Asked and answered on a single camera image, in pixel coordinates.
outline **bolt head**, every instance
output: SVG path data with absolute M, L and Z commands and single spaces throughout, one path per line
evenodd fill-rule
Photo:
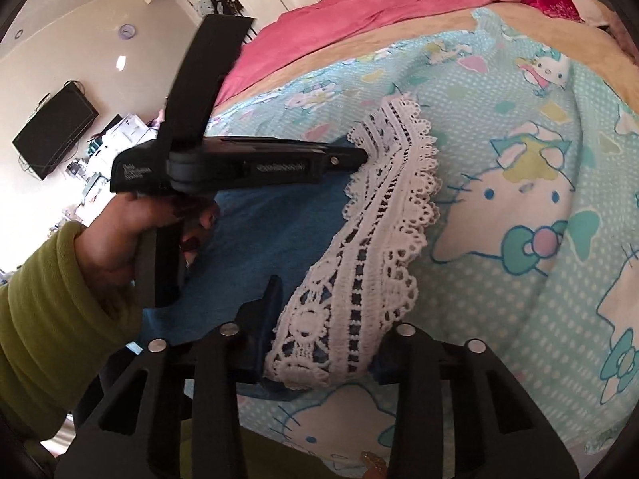
M 479 340 L 478 338 L 474 338 L 473 340 L 468 341 L 468 349 L 473 353 L 482 354 L 485 350 L 487 350 L 487 346 L 483 340 Z
M 227 323 L 220 328 L 220 333 L 224 336 L 234 336 L 240 332 L 240 326 L 235 323 Z
M 397 329 L 397 334 L 401 336 L 413 336 L 417 332 L 417 329 L 415 328 L 415 326 L 409 325 L 409 324 L 399 325 L 397 326 L 396 329 Z
M 161 353 L 166 349 L 166 347 L 166 340 L 163 340 L 161 338 L 156 338 L 155 340 L 149 342 L 149 351 L 151 351 L 152 353 Z

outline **pink blanket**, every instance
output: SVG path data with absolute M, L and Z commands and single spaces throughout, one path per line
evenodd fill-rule
M 292 10 L 247 44 L 218 96 L 220 104 L 264 77 L 336 41 L 392 23 L 519 0 L 322 0 Z

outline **green sweater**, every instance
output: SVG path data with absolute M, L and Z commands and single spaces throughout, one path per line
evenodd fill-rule
M 0 412 L 42 462 L 52 438 L 109 355 L 135 338 L 141 310 L 130 289 L 98 303 L 75 259 L 80 224 L 66 224 L 0 287 Z M 249 476 L 337 477 L 316 458 L 244 431 Z M 190 474 L 183 431 L 183 477 Z

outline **purple clock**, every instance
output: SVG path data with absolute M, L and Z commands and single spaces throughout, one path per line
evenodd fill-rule
M 117 31 L 117 35 L 121 40 L 130 40 L 135 36 L 135 27 L 133 25 L 122 25 Z

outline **black tv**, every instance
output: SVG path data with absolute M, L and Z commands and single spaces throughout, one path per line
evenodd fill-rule
M 98 116 L 74 81 L 51 97 L 22 128 L 14 146 L 24 162 L 44 180 Z

